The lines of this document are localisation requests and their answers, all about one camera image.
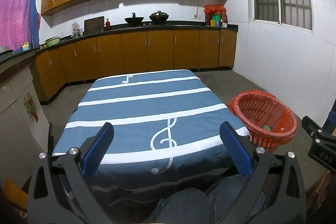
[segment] white tiled wall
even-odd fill
[[[322,126],[336,98],[336,0],[311,1],[312,32],[253,23],[249,0],[225,7],[229,23],[239,25],[233,70]]]

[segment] lower cabinet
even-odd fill
[[[174,68],[173,30],[148,31],[149,71]]]
[[[121,34],[125,73],[149,71],[147,31]]]
[[[198,68],[217,68],[219,54],[220,30],[199,31]]]
[[[121,35],[118,33],[97,37],[97,46],[102,77],[124,74]]]
[[[174,30],[174,69],[197,69],[199,29]]]
[[[76,42],[78,63],[83,80],[101,78],[96,37]]]
[[[221,30],[220,37],[218,67],[233,66],[235,63],[237,32]]]
[[[66,83],[82,81],[81,69],[77,58],[76,43],[58,48],[59,58]]]

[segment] concrete floor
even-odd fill
[[[227,104],[232,97],[244,90],[261,90],[257,85],[231,70],[209,71],[195,73],[202,82],[210,88],[223,103]],[[54,144],[59,140],[71,113],[77,107],[92,84],[67,86],[49,105],[42,106],[50,123],[50,133],[54,136]],[[280,146],[275,154],[284,155],[293,151],[299,161],[305,187],[308,188],[323,173],[325,168],[308,157],[311,138],[301,127],[301,120],[297,119],[297,130],[293,140]]]

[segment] blue gripper pad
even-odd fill
[[[220,125],[219,135],[239,174],[249,179],[253,174],[251,157],[239,141],[236,131],[228,122],[224,122]]]
[[[95,140],[82,160],[83,177],[91,176],[97,171],[101,160],[114,138],[114,129],[112,124],[105,123],[97,135],[93,138]]]

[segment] bottle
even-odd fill
[[[110,30],[110,22],[108,18],[106,19],[106,30]]]

